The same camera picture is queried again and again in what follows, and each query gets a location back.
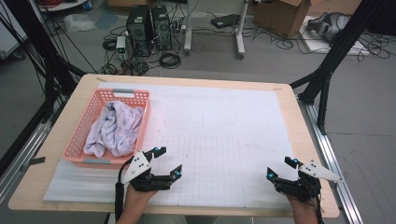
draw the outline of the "computer tower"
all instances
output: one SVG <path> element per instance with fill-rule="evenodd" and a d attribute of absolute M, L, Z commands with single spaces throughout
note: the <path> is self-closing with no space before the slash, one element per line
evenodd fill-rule
<path fill-rule="evenodd" d="M 155 6 L 151 8 L 152 22 L 154 24 L 154 37 L 157 42 L 157 49 L 171 49 L 172 37 L 170 21 L 165 6 Z"/>
<path fill-rule="evenodd" d="M 131 40 L 134 56 L 149 56 L 149 44 L 154 38 L 149 6 L 132 6 L 126 22 L 126 28 Z"/>

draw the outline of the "white device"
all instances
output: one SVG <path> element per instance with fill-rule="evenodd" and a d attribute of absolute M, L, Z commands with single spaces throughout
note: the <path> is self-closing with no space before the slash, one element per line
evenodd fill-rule
<path fill-rule="evenodd" d="M 128 59 L 128 49 L 126 48 L 126 37 L 118 36 L 117 37 L 117 46 L 116 46 L 117 54 L 119 55 L 119 59 L 124 62 Z"/>
<path fill-rule="evenodd" d="M 143 172 L 147 171 L 149 168 L 151 168 L 151 166 L 149 161 L 146 159 L 145 154 L 143 154 L 142 151 L 137 151 L 136 154 L 134 154 L 134 159 L 131 161 L 128 170 L 123 176 L 121 183 L 128 183 L 137 176 L 143 174 Z"/>
<path fill-rule="evenodd" d="M 326 179 L 334 182 L 339 182 L 343 180 L 339 175 L 336 175 L 330 170 L 324 168 L 321 164 L 314 161 L 305 163 L 304 165 L 299 167 L 299 170 L 315 178 Z"/>

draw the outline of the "pink plastic basket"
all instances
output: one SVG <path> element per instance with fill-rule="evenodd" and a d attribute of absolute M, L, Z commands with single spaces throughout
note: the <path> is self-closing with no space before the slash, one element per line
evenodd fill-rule
<path fill-rule="evenodd" d="M 141 150 L 144 136 L 149 121 L 149 91 L 138 90 L 121 90 L 121 89 L 97 89 L 89 101 L 85 111 L 78 122 L 78 126 L 74 130 L 66 149 L 64 150 L 63 158 L 67 161 L 73 162 L 76 166 L 90 167 L 90 168 L 105 168 L 118 169 L 133 155 L 125 157 L 115 157 L 109 150 L 102 159 L 95 156 L 86 155 L 83 151 L 88 134 L 90 133 L 92 124 L 100 116 L 106 102 L 108 101 L 122 101 L 131 108 L 143 107 L 144 115 L 142 118 L 139 135 L 134 145 L 134 153 Z"/>

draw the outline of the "metal stand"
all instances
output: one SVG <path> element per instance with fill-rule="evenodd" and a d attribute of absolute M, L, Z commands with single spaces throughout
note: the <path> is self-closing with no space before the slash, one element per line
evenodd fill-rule
<path fill-rule="evenodd" d="M 317 125 L 315 125 L 315 121 L 317 121 L 318 118 L 317 110 L 313 105 L 305 105 L 304 109 L 306 110 L 307 116 L 309 117 L 309 121 L 313 129 L 313 134 L 318 141 L 318 145 L 321 149 L 321 156 L 324 162 L 326 163 L 330 171 L 332 171 L 336 175 L 341 176 L 341 179 L 345 180 L 343 172 L 338 164 L 337 159 L 335 158 L 329 138 L 326 135 L 321 134 L 321 130 Z M 336 185 L 335 190 L 337 191 L 340 203 L 343 205 L 344 213 L 346 215 L 348 223 L 362 224 L 363 221 L 361 219 L 361 214 L 359 213 L 358 206 L 355 204 L 352 194 L 350 193 L 347 182 L 339 182 Z"/>
<path fill-rule="evenodd" d="M 372 20 L 372 17 L 382 6 L 384 0 L 363 0 L 349 20 L 344 31 L 335 39 L 332 48 L 323 60 L 319 68 L 310 75 L 303 77 L 293 83 L 293 89 L 308 83 L 304 92 L 300 93 L 299 100 L 308 105 L 314 103 L 320 92 L 318 127 L 322 134 L 326 134 L 324 123 L 326 107 L 329 95 L 330 80 L 335 69 L 347 56 L 347 53 L 361 36 L 361 33 Z"/>
<path fill-rule="evenodd" d="M 187 1 L 187 25 L 186 25 L 186 37 L 184 40 L 184 52 L 187 56 L 190 55 L 191 51 L 191 39 L 192 39 L 192 25 L 191 25 L 191 13 L 193 7 L 189 0 Z M 239 25 L 236 26 L 235 36 L 236 36 L 236 44 L 238 47 L 238 55 L 240 59 L 244 59 L 245 57 L 245 47 L 244 40 L 242 38 L 242 31 L 244 29 L 245 17 L 248 11 L 248 0 L 244 0 L 244 4 L 242 5 L 241 18 L 239 21 Z"/>
<path fill-rule="evenodd" d="M 28 151 L 27 153 L 30 155 L 28 160 L 30 160 L 32 155 L 36 153 L 36 150 L 39 147 L 38 140 L 43 141 L 47 135 L 46 130 L 48 129 L 48 125 L 44 126 L 43 123 L 51 123 L 52 120 L 49 119 L 56 119 L 56 101 L 59 100 L 60 102 L 63 102 L 64 99 L 67 99 L 67 97 L 71 95 L 74 88 L 77 86 L 77 82 L 74 80 L 73 76 L 71 76 L 71 73 L 78 77 L 82 77 L 86 74 L 84 71 L 67 62 L 59 54 L 57 49 L 52 44 L 50 37 L 44 30 L 40 20 L 35 14 L 30 1 L 4 0 L 4 3 L 15 17 L 22 30 L 29 37 L 38 54 L 32 53 L 31 48 L 28 48 L 28 46 L 19 37 L 12 24 L 10 24 L 7 19 L 1 17 L 0 22 L 24 48 L 36 72 L 46 79 L 44 87 L 46 98 L 44 104 L 37 110 L 34 117 L 31 119 L 25 129 L 23 129 L 20 136 L 15 140 L 11 148 L 6 152 L 5 156 L 0 160 L 0 176 L 3 176 L 5 170 L 9 165 L 11 165 L 14 159 L 18 160 L 17 164 L 25 162 L 25 158 L 23 156 L 18 156 L 20 155 L 19 153 L 23 155 L 24 151 Z M 43 129 L 45 130 L 40 133 L 38 137 L 33 136 L 33 140 L 28 142 L 28 147 L 22 148 L 38 124 L 44 127 Z M 30 149 L 30 145 L 32 144 L 34 144 L 33 151 Z M 18 166 L 11 165 L 10 169 L 17 171 L 18 168 Z M 10 183 L 9 180 L 3 181 L 2 179 L 0 185 L 5 184 L 8 186 L 8 183 Z"/>
<path fill-rule="evenodd" d="M 248 11 L 248 0 L 244 0 L 244 5 L 242 6 L 241 11 L 241 19 L 239 24 L 236 26 L 235 36 L 236 36 L 236 44 L 238 46 L 238 55 L 240 59 L 244 59 L 245 57 L 245 46 L 244 40 L 242 38 L 242 31 L 244 29 L 245 17 Z"/>

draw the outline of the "cardboard box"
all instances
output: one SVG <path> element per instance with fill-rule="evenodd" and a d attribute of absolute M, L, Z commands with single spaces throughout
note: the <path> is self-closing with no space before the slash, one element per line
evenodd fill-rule
<path fill-rule="evenodd" d="M 129 9 L 133 5 L 151 6 L 151 0 L 107 0 L 107 4 L 110 7 L 127 7 Z"/>
<path fill-rule="evenodd" d="M 254 0 L 248 0 L 247 7 L 247 15 L 253 15 L 256 12 L 257 4 L 254 3 Z"/>
<path fill-rule="evenodd" d="M 352 15 L 358 8 L 361 0 L 325 0 L 316 6 L 309 8 L 309 16 L 320 16 L 323 12 L 341 12 Z"/>
<path fill-rule="evenodd" d="M 322 0 L 277 0 L 274 3 L 260 2 L 253 23 L 270 29 L 284 38 L 297 35 L 311 6 Z"/>

